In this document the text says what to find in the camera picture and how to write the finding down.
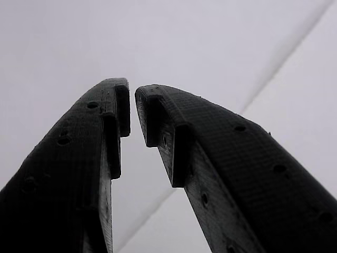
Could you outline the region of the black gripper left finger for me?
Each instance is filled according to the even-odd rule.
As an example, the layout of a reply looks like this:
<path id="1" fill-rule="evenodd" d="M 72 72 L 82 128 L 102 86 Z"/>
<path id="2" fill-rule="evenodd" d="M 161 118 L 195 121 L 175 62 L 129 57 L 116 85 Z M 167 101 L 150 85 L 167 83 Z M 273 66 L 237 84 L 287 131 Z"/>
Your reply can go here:
<path id="1" fill-rule="evenodd" d="M 82 95 L 1 190 L 1 252 L 112 252 L 111 183 L 130 131 L 125 78 Z"/>

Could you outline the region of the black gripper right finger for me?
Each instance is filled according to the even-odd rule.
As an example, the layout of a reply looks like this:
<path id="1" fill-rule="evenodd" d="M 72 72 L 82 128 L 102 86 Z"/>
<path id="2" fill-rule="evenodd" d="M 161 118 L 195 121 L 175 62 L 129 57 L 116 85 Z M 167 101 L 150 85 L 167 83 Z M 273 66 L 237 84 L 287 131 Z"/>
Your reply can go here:
<path id="1" fill-rule="evenodd" d="M 135 101 L 212 252 L 336 252 L 336 199 L 262 127 L 165 85 Z"/>

